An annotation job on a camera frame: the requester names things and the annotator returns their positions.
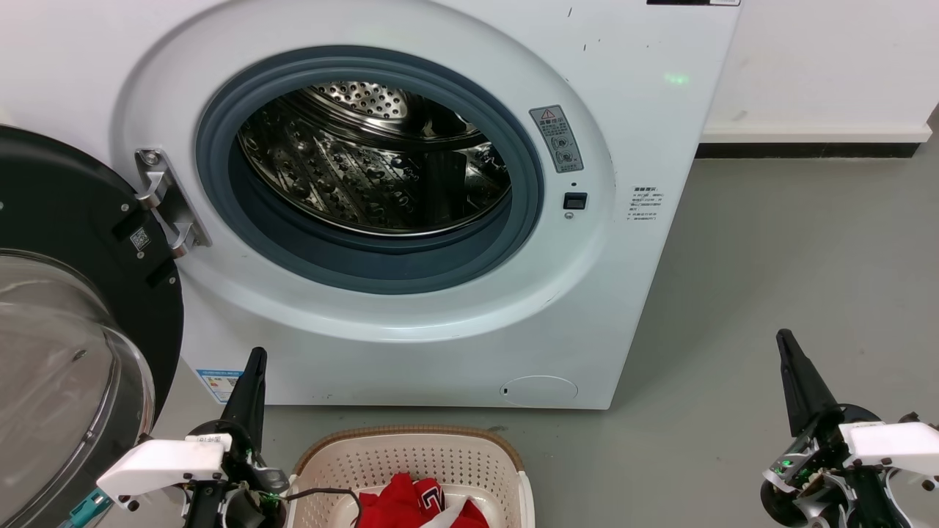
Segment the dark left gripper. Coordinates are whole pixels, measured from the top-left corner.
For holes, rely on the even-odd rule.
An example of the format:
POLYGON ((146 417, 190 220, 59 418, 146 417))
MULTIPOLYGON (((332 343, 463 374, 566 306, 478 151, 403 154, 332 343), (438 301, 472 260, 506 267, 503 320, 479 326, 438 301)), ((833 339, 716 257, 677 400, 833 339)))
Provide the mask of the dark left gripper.
POLYGON ((267 351, 252 348, 244 374, 222 412, 222 420, 199 425, 195 436, 228 435, 231 447, 208 477, 183 481, 184 528, 282 528, 282 495, 291 478, 261 455, 267 394, 267 351))

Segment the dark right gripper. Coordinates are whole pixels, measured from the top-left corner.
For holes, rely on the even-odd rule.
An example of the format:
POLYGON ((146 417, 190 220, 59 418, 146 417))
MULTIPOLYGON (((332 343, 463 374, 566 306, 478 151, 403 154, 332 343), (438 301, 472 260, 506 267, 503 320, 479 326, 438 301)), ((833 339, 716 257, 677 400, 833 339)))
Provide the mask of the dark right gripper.
POLYGON ((859 406, 838 405, 791 330, 777 331, 777 346, 794 441, 764 473, 766 513, 785 528, 911 528, 890 491, 898 474, 891 459, 855 457, 842 430, 882 422, 859 406))

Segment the red sports jersey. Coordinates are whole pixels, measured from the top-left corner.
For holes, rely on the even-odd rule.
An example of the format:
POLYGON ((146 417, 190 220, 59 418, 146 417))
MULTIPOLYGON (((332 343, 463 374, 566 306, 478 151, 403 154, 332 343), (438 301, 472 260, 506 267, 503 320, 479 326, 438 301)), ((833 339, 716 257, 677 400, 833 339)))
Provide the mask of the red sports jersey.
POLYGON ((359 494, 353 528, 491 528, 470 496, 449 497, 434 478, 393 475, 378 494, 359 494))

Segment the cream perforated plastic laundry basket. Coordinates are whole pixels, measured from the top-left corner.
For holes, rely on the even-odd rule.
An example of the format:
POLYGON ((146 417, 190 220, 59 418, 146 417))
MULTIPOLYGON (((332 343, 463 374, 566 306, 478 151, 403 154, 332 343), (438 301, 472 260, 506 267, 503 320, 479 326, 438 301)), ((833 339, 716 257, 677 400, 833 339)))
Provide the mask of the cream perforated plastic laundry basket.
POLYGON ((491 528, 536 528, 536 502, 522 459, 486 429, 397 425, 348 429, 299 458, 285 528, 352 528, 359 494, 378 494, 393 475, 434 478, 447 496, 469 496, 491 528))

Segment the stainless steel washing machine drum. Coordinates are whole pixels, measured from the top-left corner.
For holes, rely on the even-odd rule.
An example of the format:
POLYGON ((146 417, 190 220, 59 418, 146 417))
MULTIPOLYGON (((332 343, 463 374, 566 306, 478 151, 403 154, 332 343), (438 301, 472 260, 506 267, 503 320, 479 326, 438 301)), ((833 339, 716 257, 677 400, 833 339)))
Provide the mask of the stainless steel washing machine drum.
POLYGON ((269 101, 238 146, 259 180, 316 221, 380 238, 462 230, 510 197, 497 148, 456 111, 372 81, 325 81, 269 101))

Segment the black washer door with glass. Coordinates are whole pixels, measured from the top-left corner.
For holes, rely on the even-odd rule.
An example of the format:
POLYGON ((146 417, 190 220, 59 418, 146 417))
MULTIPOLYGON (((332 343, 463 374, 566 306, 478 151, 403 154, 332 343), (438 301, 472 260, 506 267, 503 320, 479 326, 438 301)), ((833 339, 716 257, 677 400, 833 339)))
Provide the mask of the black washer door with glass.
POLYGON ((150 433, 183 315, 175 258, 134 188, 0 126, 0 528, 57 528, 150 433))

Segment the blue and white energy label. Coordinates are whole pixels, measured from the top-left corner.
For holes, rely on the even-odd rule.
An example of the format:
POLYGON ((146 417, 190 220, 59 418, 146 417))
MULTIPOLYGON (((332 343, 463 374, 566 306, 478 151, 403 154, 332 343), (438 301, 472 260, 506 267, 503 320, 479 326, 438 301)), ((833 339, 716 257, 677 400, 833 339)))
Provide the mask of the blue and white energy label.
POLYGON ((240 370, 197 369, 197 375, 218 404, 228 404, 238 379, 244 374, 240 370))

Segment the grey rubber door gasket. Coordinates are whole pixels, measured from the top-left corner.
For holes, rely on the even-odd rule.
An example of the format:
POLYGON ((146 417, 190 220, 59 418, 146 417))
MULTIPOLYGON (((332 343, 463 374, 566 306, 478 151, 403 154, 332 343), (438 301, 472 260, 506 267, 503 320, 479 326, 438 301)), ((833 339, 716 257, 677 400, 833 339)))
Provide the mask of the grey rubber door gasket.
POLYGON ((246 67, 205 108, 195 154, 205 195, 242 243, 289 273, 340 290, 418 294, 480 278, 523 248, 544 204, 536 145, 502 101, 457 71, 401 51, 331 45, 286 51, 246 67), (456 111, 499 151, 510 197, 462 230, 419 238, 365 236, 296 210, 259 180, 237 134, 269 101, 325 81, 395 86, 456 111))

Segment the teal plug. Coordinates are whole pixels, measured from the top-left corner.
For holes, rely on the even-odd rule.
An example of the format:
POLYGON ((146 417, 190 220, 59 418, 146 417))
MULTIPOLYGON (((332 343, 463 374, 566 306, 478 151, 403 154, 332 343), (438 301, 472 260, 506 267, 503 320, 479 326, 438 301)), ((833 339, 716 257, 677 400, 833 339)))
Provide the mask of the teal plug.
POLYGON ((100 488, 95 488, 80 504, 70 509, 68 517, 57 528, 93 528, 93 522, 97 521, 111 505, 113 505, 112 499, 100 488))

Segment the white front-load washing machine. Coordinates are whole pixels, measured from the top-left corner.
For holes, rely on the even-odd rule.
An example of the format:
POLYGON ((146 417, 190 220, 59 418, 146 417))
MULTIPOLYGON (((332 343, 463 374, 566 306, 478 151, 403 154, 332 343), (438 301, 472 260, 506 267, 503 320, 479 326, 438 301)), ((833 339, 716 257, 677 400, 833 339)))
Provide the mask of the white front-load washing machine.
POLYGON ((0 0, 0 126, 44 135, 141 191, 161 148, 212 245, 175 258, 179 359, 244 371, 265 348, 271 405, 510 407, 507 381, 556 375, 606 410, 742 10, 645 0, 0 0), (544 170, 527 243, 434 292, 379 295, 289 273, 221 220, 197 132, 239 71, 286 51, 363 46, 476 81, 544 170), (584 170, 557 173, 529 110, 560 105, 584 170), (563 195, 587 193, 586 210, 563 195))

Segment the silver metal door hinge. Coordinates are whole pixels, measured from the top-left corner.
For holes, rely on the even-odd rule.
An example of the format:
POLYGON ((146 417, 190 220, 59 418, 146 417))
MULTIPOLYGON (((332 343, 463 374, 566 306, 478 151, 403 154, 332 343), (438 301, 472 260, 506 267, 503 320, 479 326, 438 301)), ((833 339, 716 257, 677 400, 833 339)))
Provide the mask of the silver metal door hinge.
POLYGON ((209 233, 167 154, 161 148, 138 148, 134 163, 141 185, 136 199, 161 222, 174 257, 184 257, 197 247, 211 247, 209 233))

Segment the black and white baseboard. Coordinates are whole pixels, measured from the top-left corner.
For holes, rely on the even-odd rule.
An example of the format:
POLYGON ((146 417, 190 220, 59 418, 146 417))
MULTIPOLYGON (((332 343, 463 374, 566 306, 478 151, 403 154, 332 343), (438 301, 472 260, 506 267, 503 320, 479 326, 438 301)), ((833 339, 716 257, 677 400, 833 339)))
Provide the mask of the black and white baseboard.
POLYGON ((923 125, 709 128, 695 159, 911 159, 935 135, 923 125))

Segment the round white filter cover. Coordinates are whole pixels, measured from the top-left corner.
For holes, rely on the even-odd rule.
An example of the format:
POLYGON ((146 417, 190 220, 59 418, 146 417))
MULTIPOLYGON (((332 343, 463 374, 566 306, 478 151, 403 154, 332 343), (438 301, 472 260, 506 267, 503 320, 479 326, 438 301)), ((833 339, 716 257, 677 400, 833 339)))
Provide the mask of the round white filter cover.
POLYGON ((556 375, 523 375, 507 381, 500 397, 513 406, 524 408, 567 408, 578 395, 574 382, 556 375))

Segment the grey warning sticker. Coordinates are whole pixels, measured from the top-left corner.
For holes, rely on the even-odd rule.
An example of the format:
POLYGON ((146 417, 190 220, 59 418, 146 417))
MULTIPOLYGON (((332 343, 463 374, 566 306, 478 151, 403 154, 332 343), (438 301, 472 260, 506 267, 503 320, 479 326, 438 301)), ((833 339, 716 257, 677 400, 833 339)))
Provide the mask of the grey warning sticker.
POLYGON ((566 113, 560 105, 550 105, 529 110, 534 124, 549 148, 551 163, 557 173, 584 170, 580 148, 566 113))

